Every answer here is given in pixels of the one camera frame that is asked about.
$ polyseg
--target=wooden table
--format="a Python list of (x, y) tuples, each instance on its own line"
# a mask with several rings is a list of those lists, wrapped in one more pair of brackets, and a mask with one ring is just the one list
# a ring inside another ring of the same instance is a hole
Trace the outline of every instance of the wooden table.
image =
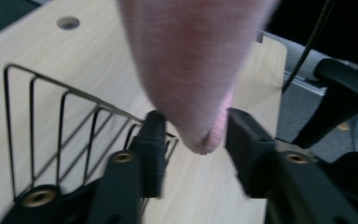
[[(79, 27), (60, 29), (57, 20), (67, 16), (78, 18)], [(253, 114), (271, 135), (277, 126), (285, 54), (282, 44), (267, 37), (262, 44), (255, 43), (234, 97), (234, 107)], [(6, 28), (0, 33), (0, 217), (11, 200), (2, 76), (7, 63), (46, 74), (139, 118), (153, 109), (135, 75), (113, 0), (53, 1)], [(13, 78), (14, 86), (21, 80), (24, 78)], [(39, 98), (41, 110), (48, 113), (54, 106), (45, 96), (56, 93), (43, 85), (38, 88), (43, 92)], [(20, 89), (21, 98), (24, 91)], [(13, 121), (20, 133), (28, 128), (24, 123), (27, 108), (22, 106), (26, 101), (13, 102), (20, 108)], [(44, 116), (40, 118), (48, 123)], [(45, 136), (48, 141), (41, 144), (56, 147), (53, 134)], [(28, 141), (22, 135), (20, 139)], [(264, 211), (264, 200), (249, 200), (242, 195), (223, 148), (199, 156), (179, 144), (166, 173), (164, 197), (151, 201), (144, 220), (154, 224), (262, 223)]]

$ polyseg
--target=office chair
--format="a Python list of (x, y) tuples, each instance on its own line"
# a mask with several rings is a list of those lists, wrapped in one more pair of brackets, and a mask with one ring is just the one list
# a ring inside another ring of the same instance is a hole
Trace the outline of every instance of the office chair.
[(358, 71), (335, 60), (323, 59), (314, 75), (327, 84), (327, 91), (293, 142), (302, 148), (310, 148), (338, 124), (358, 115)]

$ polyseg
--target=pink towel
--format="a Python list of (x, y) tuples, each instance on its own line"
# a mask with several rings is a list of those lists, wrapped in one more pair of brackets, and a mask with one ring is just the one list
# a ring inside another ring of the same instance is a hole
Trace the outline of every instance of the pink towel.
[(219, 145), (233, 86), (276, 0), (118, 0), (139, 77), (187, 147)]

